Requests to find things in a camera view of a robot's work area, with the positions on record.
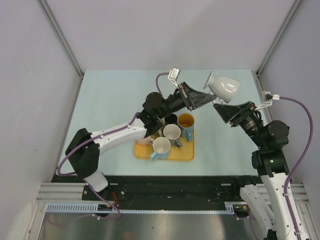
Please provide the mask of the light grey mug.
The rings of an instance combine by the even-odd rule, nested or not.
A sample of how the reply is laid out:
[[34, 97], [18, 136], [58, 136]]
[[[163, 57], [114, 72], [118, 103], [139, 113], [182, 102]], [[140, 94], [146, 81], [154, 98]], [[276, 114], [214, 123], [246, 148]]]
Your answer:
[[225, 75], [215, 75], [211, 71], [203, 88], [209, 88], [210, 94], [216, 96], [221, 102], [228, 104], [237, 94], [240, 84], [241, 82], [238, 79]]

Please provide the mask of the blue butterfly mug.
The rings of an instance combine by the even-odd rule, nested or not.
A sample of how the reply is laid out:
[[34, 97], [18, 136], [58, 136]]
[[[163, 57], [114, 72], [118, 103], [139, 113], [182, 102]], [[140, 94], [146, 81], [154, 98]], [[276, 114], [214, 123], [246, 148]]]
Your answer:
[[183, 113], [178, 116], [177, 124], [181, 131], [181, 137], [185, 138], [188, 142], [193, 140], [193, 131], [195, 125], [194, 117], [189, 113]]

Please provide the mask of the brown dark mug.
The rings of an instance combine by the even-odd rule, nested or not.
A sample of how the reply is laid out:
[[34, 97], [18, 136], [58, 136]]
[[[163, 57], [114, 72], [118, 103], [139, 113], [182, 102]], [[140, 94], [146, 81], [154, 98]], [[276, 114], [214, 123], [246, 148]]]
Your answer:
[[164, 122], [165, 122], [165, 125], [171, 125], [171, 124], [177, 125], [178, 124], [178, 117], [177, 117], [177, 115], [172, 113], [164, 118]]

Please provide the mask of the light green mug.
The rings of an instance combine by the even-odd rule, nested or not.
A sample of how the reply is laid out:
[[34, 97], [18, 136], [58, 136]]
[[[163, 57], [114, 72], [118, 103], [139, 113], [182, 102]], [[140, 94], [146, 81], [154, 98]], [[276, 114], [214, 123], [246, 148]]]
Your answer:
[[159, 121], [162, 123], [162, 127], [155, 134], [152, 135], [153, 138], [164, 137], [163, 130], [165, 128], [165, 119], [160, 118]]

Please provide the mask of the dark grey mug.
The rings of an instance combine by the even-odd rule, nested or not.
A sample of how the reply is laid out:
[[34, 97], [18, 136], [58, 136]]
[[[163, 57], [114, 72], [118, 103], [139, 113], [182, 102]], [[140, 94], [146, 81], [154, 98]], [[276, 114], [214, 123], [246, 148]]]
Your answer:
[[183, 146], [180, 136], [181, 129], [176, 124], [168, 124], [163, 129], [163, 135], [170, 141], [171, 146], [181, 148]]

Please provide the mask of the light blue mug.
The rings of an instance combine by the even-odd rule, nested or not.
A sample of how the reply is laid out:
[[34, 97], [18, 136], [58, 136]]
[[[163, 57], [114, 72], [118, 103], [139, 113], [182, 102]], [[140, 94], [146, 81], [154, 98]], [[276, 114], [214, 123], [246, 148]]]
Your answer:
[[149, 159], [155, 160], [166, 160], [170, 155], [171, 142], [166, 137], [158, 137], [153, 141], [152, 144], [153, 153], [150, 155]]

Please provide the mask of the pink mug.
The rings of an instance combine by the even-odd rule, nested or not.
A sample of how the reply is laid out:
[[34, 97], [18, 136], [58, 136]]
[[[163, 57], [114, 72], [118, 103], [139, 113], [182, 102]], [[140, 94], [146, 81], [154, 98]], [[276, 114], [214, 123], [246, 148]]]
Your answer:
[[152, 145], [155, 139], [152, 136], [140, 138], [136, 140], [136, 143], [140, 146], [149, 146]]

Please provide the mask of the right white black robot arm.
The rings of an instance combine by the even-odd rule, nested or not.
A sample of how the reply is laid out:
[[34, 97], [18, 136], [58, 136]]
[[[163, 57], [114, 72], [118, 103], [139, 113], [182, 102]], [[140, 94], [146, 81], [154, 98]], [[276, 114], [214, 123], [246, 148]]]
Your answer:
[[290, 128], [280, 120], [264, 125], [251, 101], [240, 105], [215, 103], [213, 107], [225, 123], [233, 128], [240, 126], [258, 147], [251, 155], [251, 164], [264, 184], [270, 203], [262, 199], [254, 183], [233, 185], [231, 196], [246, 202], [265, 239], [310, 239], [295, 204], [290, 170], [283, 152], [283, 147], [289, 143]]

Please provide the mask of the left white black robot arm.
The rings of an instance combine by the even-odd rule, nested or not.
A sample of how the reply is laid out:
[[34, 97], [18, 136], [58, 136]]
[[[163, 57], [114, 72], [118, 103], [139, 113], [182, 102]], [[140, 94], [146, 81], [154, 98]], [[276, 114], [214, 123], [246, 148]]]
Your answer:
[[180, 83], [167, 98], [151, 92], [145, 98], [142, 111], [135, 113], [131, 121], [97, 132], [89, 132], [86, 128], [78, 130], [65, 151], [63, 161], [69, 161], [73, 174], [89, 184], [98, 199], [105, 200], [110, 196], [111, 188], [98, 169], [103, 153], [128, 141], [154, 135], [163, 127], [160, 120], [170, 114], [183, 108], [196, 110], [215, 99], [212, 93], [197, 91], [186, 82]]

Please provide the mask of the yellow tray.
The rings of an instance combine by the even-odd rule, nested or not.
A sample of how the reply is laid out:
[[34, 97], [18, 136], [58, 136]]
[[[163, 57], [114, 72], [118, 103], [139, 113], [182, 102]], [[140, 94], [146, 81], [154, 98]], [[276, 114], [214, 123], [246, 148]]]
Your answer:
[[[182, 147], [178, 148], [176, 146], [172, 147], [170, 154], [166, 161], [176, 161], [176, 162], [190, 162], [195, 156], [195, 131], [192, 133], [192, 141], [187, 141], [186, 138], [181, 138]], [[154, 152], [151, 144], [140, 145], [135, 143], [133, 154], [137, 159], [150, 160], [150, 155]]]

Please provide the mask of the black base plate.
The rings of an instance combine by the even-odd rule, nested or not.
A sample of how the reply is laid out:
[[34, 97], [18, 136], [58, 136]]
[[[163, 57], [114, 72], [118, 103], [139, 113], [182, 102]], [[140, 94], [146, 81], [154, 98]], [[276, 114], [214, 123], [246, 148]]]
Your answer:
[[218, 211], [225, 202], [240, 202], [240, 188], [262, 183], [259, 176], [108, 176], [109, 186], [99, 192], [116, 200], [121, 212]]

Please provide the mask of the right aluminium frame post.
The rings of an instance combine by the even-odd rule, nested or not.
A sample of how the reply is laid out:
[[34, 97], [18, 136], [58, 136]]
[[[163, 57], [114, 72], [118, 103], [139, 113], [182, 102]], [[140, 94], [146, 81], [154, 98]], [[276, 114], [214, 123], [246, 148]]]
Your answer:
[[261, 63], [259, 64], [255, 74], [258, 78], [261, 77], [263, 71], [265, 70], [267, 64], [271, 60], [272, 56], [274, 55], [278, 45], [282, 41], [283, 37], [285, 36], [287, 30], [289, 29], [291, 23], [293, 22], [294, 18], [298, 14], [300, 8], [302, 7], [304, 0], [294, 0], [292, 5], [289, 8], [289, 11], [285, 15], [284, 20], [282, 21], [279, 29], [276, 32], [275, 37], [273, 38], [267, 52], [265, 53]]

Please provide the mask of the aluminium frame post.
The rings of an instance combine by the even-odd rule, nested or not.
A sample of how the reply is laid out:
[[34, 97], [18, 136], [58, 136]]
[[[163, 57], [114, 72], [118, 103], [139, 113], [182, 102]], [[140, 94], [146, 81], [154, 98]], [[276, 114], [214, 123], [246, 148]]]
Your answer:
[[263, 71], [265, 70], [267, 64], [271, 60], [272, 56], [274, 55], [278, 45], [282, 41], [283, 37], [285, 36], [287, 30], [289, 29], [291, 23], [293, 22], [294, 18], [298, 14], [300, 8], [302, 7], [304, 0], [294, 0], [292, 5], [289, 8], [289, 11], [285, 15], [284, 20], [282, 21], [279, 29], [276, 32], [275, 37], [273, 38], [267, 52], [265, 53], [261, 63], [259, 64], [255, 74], [258, 78], [261, 77]]
[[84, 71], [80, 67], [80, 64], [74, 54], [74, 51], [72, 50], [65, 34], [63, 33], [63, 30], [53, 12], [51, 9], [49, 3], [46, 0], [37, 0], [37, 3], [39, 4], [40, 9], [44, 13], [50, 27], [52, 28], [57, 40], [59, 41], [62, 50], [65, 52], [67, 58], [69, 59], [72, 67], [74, 68], [77, 75], [82, 80], [84, 77]]

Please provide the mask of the left aluminium frame post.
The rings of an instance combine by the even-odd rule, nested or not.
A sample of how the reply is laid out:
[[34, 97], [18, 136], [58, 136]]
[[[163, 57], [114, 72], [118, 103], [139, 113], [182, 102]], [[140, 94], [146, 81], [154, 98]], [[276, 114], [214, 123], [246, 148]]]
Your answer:
[[51, 9], [49, 3], [46, 0], [37, 0], [37, 3], [39, 4], [40, 9], [44, 13], [50, 27], [52, 28], [57, 40], [59, 41], [62, 50], [65, 52], [67, 58], [69, 59], [72, 67], [74, 68], [77, 75], [82, 80], [84, 77], [84, 71], [80, 67], [80, 64], [74, 54], [74, 51], [72, 50], [65, 34], [63, 33], [63, 30], [53, 12]]

